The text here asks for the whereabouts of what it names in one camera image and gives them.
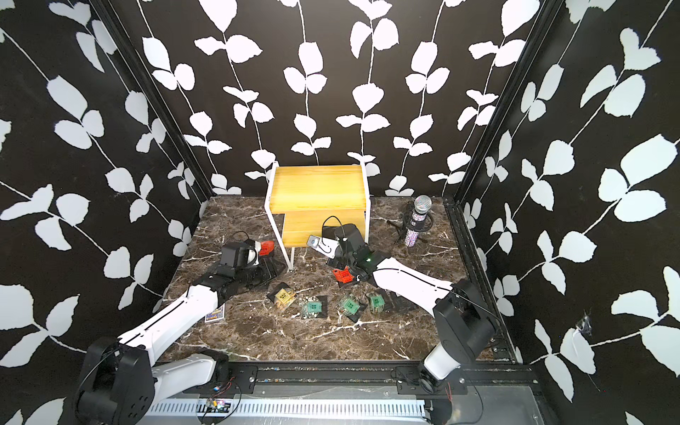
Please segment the black tea bag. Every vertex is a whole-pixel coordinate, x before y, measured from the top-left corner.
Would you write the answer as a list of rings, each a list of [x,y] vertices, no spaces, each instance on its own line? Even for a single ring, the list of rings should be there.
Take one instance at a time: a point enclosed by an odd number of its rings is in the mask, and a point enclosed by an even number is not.
[[[334,269],[333,274],[340,287],[356,282],[356,276],[351,273],[349,267],[345,267],[344,269]]]

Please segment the red tea bag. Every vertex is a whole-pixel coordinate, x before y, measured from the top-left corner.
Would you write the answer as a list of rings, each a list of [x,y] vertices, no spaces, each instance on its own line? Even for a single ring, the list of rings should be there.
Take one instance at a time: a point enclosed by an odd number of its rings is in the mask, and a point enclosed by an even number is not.
[[[269,254],[271,254],[274,251],[274,249],[276,249],[276,243],[274,241],[263,241],[260,244],[259,255],[261,257],[268,256]]]

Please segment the yellow label tea bag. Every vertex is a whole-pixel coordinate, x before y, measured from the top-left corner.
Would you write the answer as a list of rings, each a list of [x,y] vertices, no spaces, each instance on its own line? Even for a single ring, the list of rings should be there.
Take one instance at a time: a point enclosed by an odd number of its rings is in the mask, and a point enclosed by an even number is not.
[[[267,294],[267,299],[279,311],[285,311],[297,298],[297,293],[287,283],[279,283],[274,290]]]

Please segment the green label tea bag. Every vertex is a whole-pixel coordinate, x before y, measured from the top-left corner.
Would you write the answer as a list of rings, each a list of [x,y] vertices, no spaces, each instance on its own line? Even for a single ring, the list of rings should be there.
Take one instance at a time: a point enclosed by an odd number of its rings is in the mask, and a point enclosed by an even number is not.
[[[359,301],[359,299],[353,295],[342,297],[338,302],[339,313],[341,313],[341,315],[353,323],[357,323],[359,321],[366,308],[367,306],[361,303],[361,301]]]

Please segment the small green tea bag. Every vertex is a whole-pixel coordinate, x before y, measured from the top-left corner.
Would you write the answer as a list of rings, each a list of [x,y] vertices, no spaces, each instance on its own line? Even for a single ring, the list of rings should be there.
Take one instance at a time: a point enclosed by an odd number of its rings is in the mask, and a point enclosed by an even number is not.
[[[372,315],[381,315],[385,308],[386,302],[384,296],[378,291],[372,291],[367,295],[369,311]]]

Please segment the teal floral tea bag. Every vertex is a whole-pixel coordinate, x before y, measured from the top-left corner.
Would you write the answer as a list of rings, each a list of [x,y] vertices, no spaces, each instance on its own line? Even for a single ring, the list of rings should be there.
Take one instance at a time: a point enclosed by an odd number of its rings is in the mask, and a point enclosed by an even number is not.
[[[301,304],[301,317],[304,320],[327,319],[328,297],[324,295],[304,297]]]

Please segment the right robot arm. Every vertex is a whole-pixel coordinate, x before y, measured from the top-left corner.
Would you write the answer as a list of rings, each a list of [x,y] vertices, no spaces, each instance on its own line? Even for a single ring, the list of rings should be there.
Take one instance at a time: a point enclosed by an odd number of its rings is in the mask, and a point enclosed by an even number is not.
[[[499,318],[471,281],[451,283],[411,269],[371,249],[353,224],[324,228],[319,237],[308,237],[307,245],[337,271],[348,272],[352,281],[391,291],[434,318],[439,342],[419,366],[423,385],[439,384],[475,362],[497,334]]]

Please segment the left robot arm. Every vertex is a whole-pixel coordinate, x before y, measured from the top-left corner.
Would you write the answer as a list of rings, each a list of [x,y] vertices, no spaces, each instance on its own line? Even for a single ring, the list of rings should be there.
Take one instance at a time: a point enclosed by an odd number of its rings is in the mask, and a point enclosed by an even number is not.
[[[72,409],[81,424],[136,424],[151,407],[187,389],[228,382],[228,360],[215,354],[159,365],[158,360],[188,329],[224,306],[241,290],[279,276],[285,265],[272,241],[230,242],[219,260],[186,292],[152,318],[116,338],[99,338],[86,352]]]

